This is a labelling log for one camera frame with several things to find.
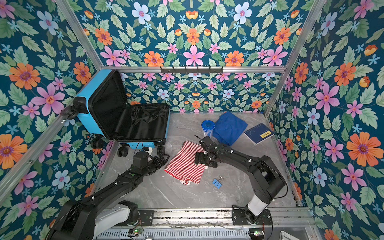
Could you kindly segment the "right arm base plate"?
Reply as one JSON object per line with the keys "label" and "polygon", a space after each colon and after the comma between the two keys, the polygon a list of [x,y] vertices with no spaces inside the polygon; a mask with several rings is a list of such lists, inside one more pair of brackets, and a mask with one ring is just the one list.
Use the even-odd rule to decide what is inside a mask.
{"label": "right arm base plate", "polygon": [[232,221],[235,226],[272,226],[273,220],[271,212],[264,209],[260,215],[256,216],[249,210],[240,208],[232,209]]}

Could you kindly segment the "red white striped shirt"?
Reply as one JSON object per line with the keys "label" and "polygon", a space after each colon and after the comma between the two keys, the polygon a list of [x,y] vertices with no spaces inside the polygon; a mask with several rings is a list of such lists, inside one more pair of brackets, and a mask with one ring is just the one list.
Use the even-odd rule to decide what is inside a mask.
{"label": "red white striped shirt", "polygon": [[179,180],[183,185],[199,184],[206,166],[195,164],[195,157],[196,153],[203,151],[200,145],[185,141],[181,150],[167,164],[164,171]]}

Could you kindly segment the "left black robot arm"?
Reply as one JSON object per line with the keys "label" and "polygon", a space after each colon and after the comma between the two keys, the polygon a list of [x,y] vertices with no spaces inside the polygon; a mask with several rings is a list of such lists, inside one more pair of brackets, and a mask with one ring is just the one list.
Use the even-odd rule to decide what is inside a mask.
{"label": "left black robot arm", "polygon": [[131,167],[98,192],[80,200],[66,202],[49,230],[47,240],[92,240],[111,227],[140,222],[138,205],[120,198],[132,192],[144,180],[162,168],[170,156],[159,152],[134,155]]}

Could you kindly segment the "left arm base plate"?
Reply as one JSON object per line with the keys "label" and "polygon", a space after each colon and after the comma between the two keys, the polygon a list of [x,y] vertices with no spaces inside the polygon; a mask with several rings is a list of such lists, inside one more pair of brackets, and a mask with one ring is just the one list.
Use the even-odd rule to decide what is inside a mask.
{"label": "left arm base plate", "polygon": [[149,227],[152,226],[154,220],[154,210],[138,210],[137,214],[134,214],[133,218],[130,218],[117,226],[120,227]]}

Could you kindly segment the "blue cloth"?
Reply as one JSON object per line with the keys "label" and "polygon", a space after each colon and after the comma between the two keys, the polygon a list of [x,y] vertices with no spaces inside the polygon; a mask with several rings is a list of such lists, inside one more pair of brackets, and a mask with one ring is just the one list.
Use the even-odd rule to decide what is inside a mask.
{"label": "blue cloth", "polygon": [[245,121],[236,117],[231,112],[225,112],[215,122],[213,137],[221,144],[232,146],[247,126],[248,124]]}

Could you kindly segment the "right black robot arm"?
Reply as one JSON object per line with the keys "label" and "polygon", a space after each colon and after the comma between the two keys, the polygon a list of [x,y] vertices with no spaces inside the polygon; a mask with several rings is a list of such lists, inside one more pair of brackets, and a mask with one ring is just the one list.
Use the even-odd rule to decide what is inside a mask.
{"label": "right black robot arm", "polygon": [[223,163],[248,175],[254,196],[245,206],[244,217],[250,224],[256,224],[263,216],[263,211],[287,185],[275,163],[268,156],[249,156],[228,145],[216,144],[208,136],[200,139],[199,144],[203,151],[196,153],[196,165],[216,168],[219,163]]}

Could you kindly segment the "clear bottle blue lid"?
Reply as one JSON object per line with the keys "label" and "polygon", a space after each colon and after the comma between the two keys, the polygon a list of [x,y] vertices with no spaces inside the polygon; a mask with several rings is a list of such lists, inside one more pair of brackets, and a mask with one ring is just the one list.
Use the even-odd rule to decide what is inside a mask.
{"label": "clear bottle blue lid", "polygon": [[201,124],[205,137],[212,137],[214,133],[215,123],[211,120],[204,120]]}

